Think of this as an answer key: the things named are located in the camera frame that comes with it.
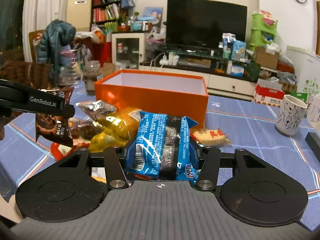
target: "red box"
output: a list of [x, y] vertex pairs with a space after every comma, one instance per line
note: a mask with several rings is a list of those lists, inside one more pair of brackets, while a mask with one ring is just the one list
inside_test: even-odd
[[151, 113], [188, 116], [204, 128], [208, 91], [201, 76], [120, 70], [95, 82], [97, 100], [119, 110], [138, 107]]
[[258, 104], [280, 107], [285, 95], [281, 88], [281, 84], [258, 79], [252, 101]]

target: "metal screw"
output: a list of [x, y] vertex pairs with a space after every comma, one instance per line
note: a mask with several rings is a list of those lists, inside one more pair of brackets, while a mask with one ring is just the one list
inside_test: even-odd
[[123, 187], [124, 185], [125, 185], [125, 182], [120, 179], [115, 179], [110, 182], [110, 186], [115, 188]]
[[209, 188], [213, 186], [213, 182], [210, 180], [204, 179], [198, 182], [198, 186], [201, 188]]

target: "blue tablecloth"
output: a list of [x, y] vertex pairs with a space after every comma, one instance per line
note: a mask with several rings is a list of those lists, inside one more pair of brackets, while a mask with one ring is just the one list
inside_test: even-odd
[[[85, 94], [82, 83], [76, 84], [71, 104], [94, 97]], [[206, 128], [220, 128], [231, 140], [231, 146], [221, 147], [233, 153], [245, 148], [271, 165], [299, 181], [308, 191], [309, 202], [301, 222], [314, 229], [320, 224], [320, 163], [314, 156], [305, 137], [315, 132], [303, 120], [292, 137], [279, 134], [274, 121], [278, 108], [242, 100], [209, 96]], [[76, 118], [86, 115], [76, 107]], [[0, 143], [0, 191], [5, 199], [27, 178], [55, 162], [50, 154], [51, 142], [39, 138], [35, 142], [35, 115], [22, 114], [5, 126], [5, 138]], [[220, 169], [218, 183], [231, 178], [231, 169]]]

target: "round pad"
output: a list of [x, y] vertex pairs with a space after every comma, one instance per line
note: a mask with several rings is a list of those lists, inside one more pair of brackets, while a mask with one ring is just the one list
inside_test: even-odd
[[71, 182], [55, 180], [43, 184], [39, 188], [38, 194], [40, 197], [48, 201], [63, 201], [72, 197], [75, 191], [76, 186]]
[[262, 202], [275, 202], [285, 196], [285, 190], [274, 182], [258, 181], [249, 186], [249, 194]]
[[18, 188], [16, 203], [22, 214], [45, 222], [64, 222], [82, 217], [98, 207], [103, 193], [94, 178], [60, 168], [41, 172]]
[[290, 224], [301, 218], [308, 203], [305, 188], [273, 169], [247, 169], [227, 180], [220, 199], [243, 222], [258, 226]]

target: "window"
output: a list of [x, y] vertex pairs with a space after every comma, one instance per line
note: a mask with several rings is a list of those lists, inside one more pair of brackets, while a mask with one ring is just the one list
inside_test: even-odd
[[22, 12], [24, 0], [0, 0], [0, 65], [7, 60], [24, 61]]

